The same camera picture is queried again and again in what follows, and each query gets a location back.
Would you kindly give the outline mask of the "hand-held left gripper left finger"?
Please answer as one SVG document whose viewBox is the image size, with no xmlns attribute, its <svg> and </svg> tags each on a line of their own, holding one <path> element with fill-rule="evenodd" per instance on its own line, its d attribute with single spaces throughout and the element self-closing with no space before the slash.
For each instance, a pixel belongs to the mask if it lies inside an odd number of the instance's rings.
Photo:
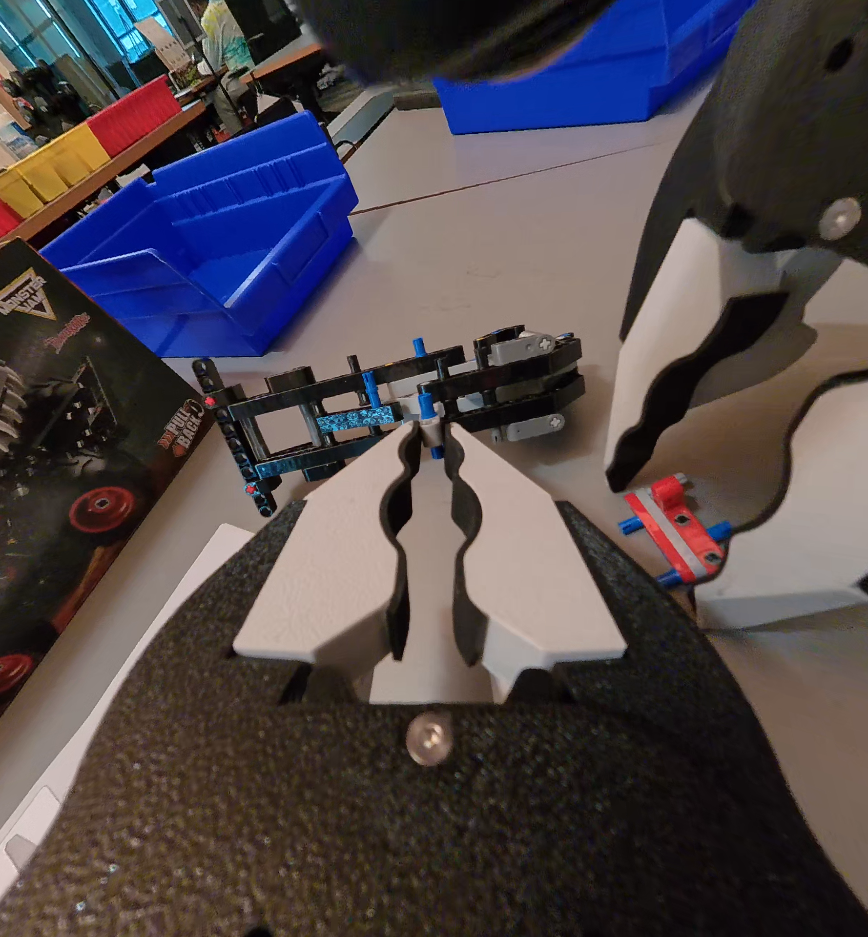
<svg viewBox="0 0 868 937">
<path fill-rule="evenodd" d="M 276 561 L 232 642 L 238 657 L 345 678 L 368 702 L 376 667 L 400 661 L 411 604 L 397 534 L 413 514 L 414 424 L 387 434 L 298 504 Z"/>
</svg>

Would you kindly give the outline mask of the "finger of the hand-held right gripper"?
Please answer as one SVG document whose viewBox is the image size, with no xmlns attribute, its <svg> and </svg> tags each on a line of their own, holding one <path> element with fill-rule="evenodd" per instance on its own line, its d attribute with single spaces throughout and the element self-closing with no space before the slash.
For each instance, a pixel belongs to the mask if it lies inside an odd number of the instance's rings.
<svg viewBox="0 0 868 937">
<path fill-rule="evenodd" d="M 605 442 L 623 491 L 691 408 L 709 370 L 767 332 L 788 299 L 773 254 L 750 254 L 695 218 L 680 225 L 623 340 Z"/>
<path fill-rule="evenodd" d="M 768 505 L 698 586 L 698 624 L 743 630 L 868 603 L 868 369 L 815 389 L 787 428 Z"/>
</svg>

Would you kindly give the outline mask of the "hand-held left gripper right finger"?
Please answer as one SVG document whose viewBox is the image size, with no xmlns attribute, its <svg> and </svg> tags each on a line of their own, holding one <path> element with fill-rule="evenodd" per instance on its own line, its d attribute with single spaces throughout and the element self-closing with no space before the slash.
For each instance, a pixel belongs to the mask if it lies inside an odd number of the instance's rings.
<svg viewBox="0 0 868 937">
<path fill-rule="evenodd" d="M 453 629 L 462 660 L 489 675 L 492 699 L 522 673 L 620 659 L 627 642 L 554 499 L 469 431 L 444 442 L 455 558 Z"/>
</svg>

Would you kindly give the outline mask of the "red toy beam assembly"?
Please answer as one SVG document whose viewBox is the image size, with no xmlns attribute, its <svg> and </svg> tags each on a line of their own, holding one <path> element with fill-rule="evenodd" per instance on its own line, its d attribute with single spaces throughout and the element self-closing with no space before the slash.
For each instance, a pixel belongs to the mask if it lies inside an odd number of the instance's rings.
<svg viewBox="0 0 868 937">
<path fill-rule="evenodd" d="M 620 521 L 620 532 L 647 533 L 669 565 L 656 577 L 666 591 L 693 587 L 718 574 L 732 535 L 727 521 L 704 526 L 687 500 L 690 488 L 688 477 L 675 473 L 622 496 L 630 516 Z"/>
</svg>

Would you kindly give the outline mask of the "black toy chassis assembly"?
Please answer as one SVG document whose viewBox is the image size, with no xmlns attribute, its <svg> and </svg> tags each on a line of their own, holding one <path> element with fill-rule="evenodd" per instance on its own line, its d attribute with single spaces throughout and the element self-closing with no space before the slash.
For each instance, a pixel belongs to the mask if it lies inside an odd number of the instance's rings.
<svg viewBox="0 0 868 937">
<path fill-rule="evenodd" d="M 254 395 L 226 385 L 210 358 L 192 369 L 246 494 L 268 518 L 287 475 L 326 481 L 404 423 L 427 426 L 435 459 L 447 425 L 487 431 L 495 442 L 557 433 L 585 393 L 581 358 L 575 334 L 517 325 L 476 338 L 471 358 L 462 345 L 429 351 L 417 337 L 410 357 L 369 368 L 349 355 L 344 374 L 320 381 L 298 367 L 267 377 Z"/>
</svg>

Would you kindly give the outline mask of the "grey desk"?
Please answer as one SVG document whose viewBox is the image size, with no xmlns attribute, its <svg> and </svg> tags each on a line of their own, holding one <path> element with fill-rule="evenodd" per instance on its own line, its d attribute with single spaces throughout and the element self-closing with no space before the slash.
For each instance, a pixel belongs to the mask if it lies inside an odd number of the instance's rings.
<svg viewBox="0 0 868 937">
<path fill-rule="evenodd" d="M 709 631 L 706 581 L 662 589 L 659 549 L 619 529 L 623 494 L 675 473 L 706 527 L 733 532 L 768 505 L 803 403 L 868 369 L 868 268 L 774 255 L 780 316 L 709 370 L 627 489 L 605 477 L 639 239 L 691 120 L 508 177 L 546 132 L 498 134 L 494 179 L 357 212 L 357 246 L 279 352 L 215 357 L 261 391 L 298 365 L 343 371 L 345 352 L 391 362 L 415 336 L 575 333 L 589 386 L 562 438 L 471 433 L 557 503 L 625 654 L 526 671 L 493 701 L 455 644 L 464 538 L 414 425 L 397 534 L 410 628 L 370 700 L 331 670 L 232 649 L 320 487 L 289 483 L 129 672 L 0 897 L 0 935 L 868 935 L 868 603 Z M 132 545 L 145 568 L 116 583 L 118 613 L 145 613 L 136 594 L 176 587 L 214 523 L 251 512 L 217 431 L 197 459 L 218 476 L 175 483 L 169 533 Z"/>
</svg>

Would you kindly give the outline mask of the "white instruction booklet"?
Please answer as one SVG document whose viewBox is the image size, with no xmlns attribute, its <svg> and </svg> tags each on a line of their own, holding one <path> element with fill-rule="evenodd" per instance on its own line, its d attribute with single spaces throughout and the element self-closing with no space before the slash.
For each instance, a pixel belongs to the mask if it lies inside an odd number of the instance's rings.
<svg viewBox="0 0 868 937">
<path fill-rule="evenodd" d="M 193 561 L 159 614 L 148 626 L 81 727 L 42 773 L 18 808 L 0 829 L 0 897 L 16 881 L 23 866 L 47 836 L 75 781 L 83 757 L 113 698 L 161 627 L 214 571 L 252 537 L 251 532 L 223 524 Z"/>
</svg>

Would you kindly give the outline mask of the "blue plastic bin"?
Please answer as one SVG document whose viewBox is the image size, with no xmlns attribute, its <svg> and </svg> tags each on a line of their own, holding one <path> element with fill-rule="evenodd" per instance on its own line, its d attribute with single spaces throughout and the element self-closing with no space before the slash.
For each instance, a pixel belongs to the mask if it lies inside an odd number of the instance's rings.
<svg viewBox="0 0 868 937">
<path fill-rule="evenodd" d="M 619 1 L 543 70 L 433 81 L 452 134 L 639 123 L 722 59 L 753 1 Z"/>
<path fill-rule="evenodd" d="M 152 176 L 42 256 L 159 357 L 264 355 L 353 237 L 323 127 L 297 112 Z"/>
</svg>

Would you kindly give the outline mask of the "black toy set box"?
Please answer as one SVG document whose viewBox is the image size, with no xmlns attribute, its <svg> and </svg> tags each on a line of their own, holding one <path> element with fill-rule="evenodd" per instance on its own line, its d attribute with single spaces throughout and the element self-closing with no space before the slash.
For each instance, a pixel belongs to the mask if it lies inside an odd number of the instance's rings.
<svg viewBox="0 0 868 937">
<path fill-rule="evenodd" d="M 41 253 L 0 244 L 0 719 L 211 425 Z"/>
</svg>

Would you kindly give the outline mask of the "long wooden table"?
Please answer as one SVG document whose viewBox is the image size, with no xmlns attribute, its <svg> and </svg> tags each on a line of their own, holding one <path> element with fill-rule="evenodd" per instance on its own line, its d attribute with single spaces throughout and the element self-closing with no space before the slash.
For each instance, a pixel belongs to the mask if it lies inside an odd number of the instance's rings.
<svg viewBox="0 0 868 937">
<path fill-rule="evenodd" d="M 205 110 L 206 106 L 202 101 L 191 103 L 180 114 L 171 117 L 131 147 L 123 150 L 108 164 L 95 170 L 58 199 L 45 204 L 40 211 L 23 220 L 17 228 L 0 238 L 0 245 L 14 239 L 34 245 L 53 240 L 58 234 L 55 231 L 56 227 L 65 229 L 64 221 L 77 213 L 81 206 L 88 204 L 103 187 L 119 175 L 141 165 L 159 146 L 199 120 Z"/>
</svg>

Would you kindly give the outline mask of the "row of yellow plastic bins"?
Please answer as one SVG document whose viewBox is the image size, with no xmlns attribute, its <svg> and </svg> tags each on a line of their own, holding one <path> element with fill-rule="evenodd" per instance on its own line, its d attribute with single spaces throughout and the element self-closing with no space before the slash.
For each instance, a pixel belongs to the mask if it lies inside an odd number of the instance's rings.
<svg viewBox="0 0 868 937">
<path fill-rule="evenodd" d="M 0 200 L 27 219 L 110 161 L 89 124 L 81 123 L 1 171 Z"/>
</svg>

